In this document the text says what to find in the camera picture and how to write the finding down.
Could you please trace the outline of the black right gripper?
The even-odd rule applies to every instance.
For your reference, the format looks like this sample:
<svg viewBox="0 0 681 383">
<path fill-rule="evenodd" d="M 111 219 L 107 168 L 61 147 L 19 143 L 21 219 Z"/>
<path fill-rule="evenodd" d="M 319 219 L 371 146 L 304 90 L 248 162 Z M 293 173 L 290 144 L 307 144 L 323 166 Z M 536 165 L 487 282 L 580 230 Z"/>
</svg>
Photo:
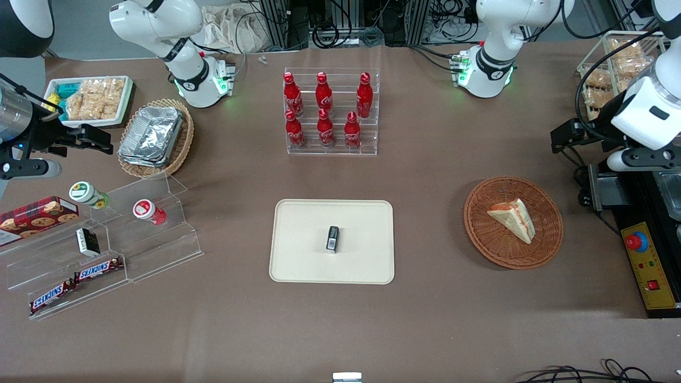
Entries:
<svg viewBox="0 0 681 383">
<path fill-rule="evenodd" d="M 80 134 L 80 148 L 100 151 L 106 155 L 113 154 L 111 135 L 93 126 L 79 126 L 71 128 L 64 126 L 58 118 L 49 121 L 44 116 L 34 113 L 31 120 L 21 134 L 21 158 L 29 159 L 35 151 L 47 151 L 54 145 L 71 146 L 78 140 Z"/>
</svg>

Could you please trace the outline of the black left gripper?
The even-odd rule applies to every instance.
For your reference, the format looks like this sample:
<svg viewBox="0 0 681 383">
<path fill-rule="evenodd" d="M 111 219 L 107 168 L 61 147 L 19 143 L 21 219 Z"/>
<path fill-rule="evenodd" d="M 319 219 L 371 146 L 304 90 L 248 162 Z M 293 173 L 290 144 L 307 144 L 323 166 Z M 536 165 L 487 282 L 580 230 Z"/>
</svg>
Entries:
<svg viewBox="0 0 681 383">
<path fill-rule="evenodd" d="M 575 145 L 599 144 L 603 152 L 627 148 L 627 138 L 610 123 L 568 120 L 551 131 L 552 153 L 559 154 Z"/>
</svg>

